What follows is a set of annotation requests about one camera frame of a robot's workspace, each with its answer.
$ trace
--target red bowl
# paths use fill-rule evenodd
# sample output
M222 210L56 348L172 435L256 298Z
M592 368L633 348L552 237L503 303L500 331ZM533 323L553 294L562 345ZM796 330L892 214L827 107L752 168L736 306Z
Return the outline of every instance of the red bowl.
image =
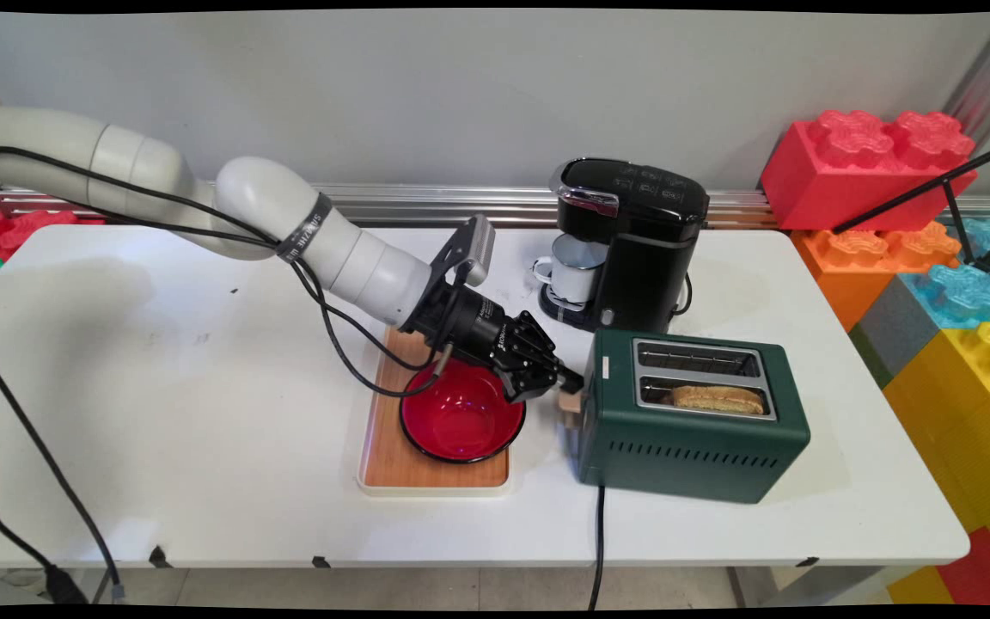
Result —
M408 390L425 383L433 365L418 372ZM429 389L404 397L400 425L424 454L448 463L490 458L518 436L526 422L526 403L510 404L503 384L490 370L451 359Z

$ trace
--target white robotic arm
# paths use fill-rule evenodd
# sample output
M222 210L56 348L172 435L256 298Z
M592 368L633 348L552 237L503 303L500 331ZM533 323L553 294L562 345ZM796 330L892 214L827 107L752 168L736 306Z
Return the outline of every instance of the white robotic arm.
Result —
M547 391L559 380L575 392L582 377L554 356L554 344L528 312L511 318L465 285L486 277L494 229L483 216L468 220L430 264L347 222L284 165L239 157L217 174L216 187L193 177L185 157L165 142L60 111L0 107L0 146L39 153L110 179L125 181L216 209L279 239L276 251L254 244L175 232L217 254L260 260L303 258L315 277L378 321L420 332L433 349L495 371L508 400ZM69 169L0 152L0 183L19 185L103 211L148 222L245 235L208 212L91 179ZM455 282L445 277L456 271Z
M239 157L224 165L213 189L193 176L174 146L62 111L0 107L0 146L38 152L140 187L192 199L278 239L302 227L319 199L319 192L296 173L258 157ZM0 183L151 222L244 234L205 212L10 154L0 154ZM175 234L230 258L260 260L272 255L251 244ZM319 223L314 242L308 243L302 255L327 290L393 326L400 326L412 314L430 277L428 264L347 222L334 209Z

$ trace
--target coffee maker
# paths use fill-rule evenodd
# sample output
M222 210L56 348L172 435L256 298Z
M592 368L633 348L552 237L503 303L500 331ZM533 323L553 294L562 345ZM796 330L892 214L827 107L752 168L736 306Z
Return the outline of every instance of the coffee maker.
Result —
M549 188L559 201L557 226L608 252L590 301L563 304L543 285L543 312L589 332L667 332L708 212L705 189L665 169L594 157L560 165Z

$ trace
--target toaster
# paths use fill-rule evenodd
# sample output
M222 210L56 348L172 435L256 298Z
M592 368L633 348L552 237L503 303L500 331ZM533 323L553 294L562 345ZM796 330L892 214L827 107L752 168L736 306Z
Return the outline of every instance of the toaster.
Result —
M584 380L575 468L590 485L755 503L809 443L781 346L600 329ZM682 387L742 389L758 412L676 403Z

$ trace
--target giant lego brick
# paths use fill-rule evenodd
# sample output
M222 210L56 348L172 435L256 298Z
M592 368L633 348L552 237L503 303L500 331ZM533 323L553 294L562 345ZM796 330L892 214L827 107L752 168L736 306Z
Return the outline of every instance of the giant lego brick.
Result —
M990 532L986 526L969 533L969 554L948 565L938 575L954 604L990 606Z
M896 418L904 427L904 432L907 433L908 438L911 438L912 445L919 452L927 469L931 471L934 482L938 484L938 489L942 490L946 501L950 503L950 509L954 510L965 532L979 529L985 521L980 518L969 494L938 450L938 444L935 443L930 428L926 425L926 415L920 414L930 407L926 393L913 392L910 385L902 383L903 381L889 383L888 387L883 389L884 399L889 401Z
M828 230L794 230L793 244L849 332L896 273L922 273L932 264L957 267L962 244L938 222L918 231L834 235Z
M973 256L980 258L990 249L990 219L964 219L965 236L969 239L969 247ZM951 236L957 236L954 227L947 226ZM965 260L965 255L959 255L958 260Z
M884 394L966 530L990 530L990 322L943 329Z
M100 226L102 219L79 219L70 211L33 211L27 214L8 218L0 211L0 260L10 260L15 251L28 240L33 232L45 226L54 224L90 224Z
M939 329L990 322L990 275L963 264L901 273L858 321L884 369L895 377Z
M794 122L765 171L762 189L783 230L828 230L968 161L975 147L943 113L901 113L890 123L864 111L828 110ZM951 182L965 191L977 172ZM858 230L920 230L946 207L936 187Z
M873 376L873 380L876 381L877 387L884 389L885 385L891 383L892 373L884 367L884 362L877 356L877 350L873 348L872 342L869 342L869 337L865 331L860 325L856 325L855 328L850 329L849 337L853 348L857 350L861 360L865 362L865 368L869 370L870 376Z

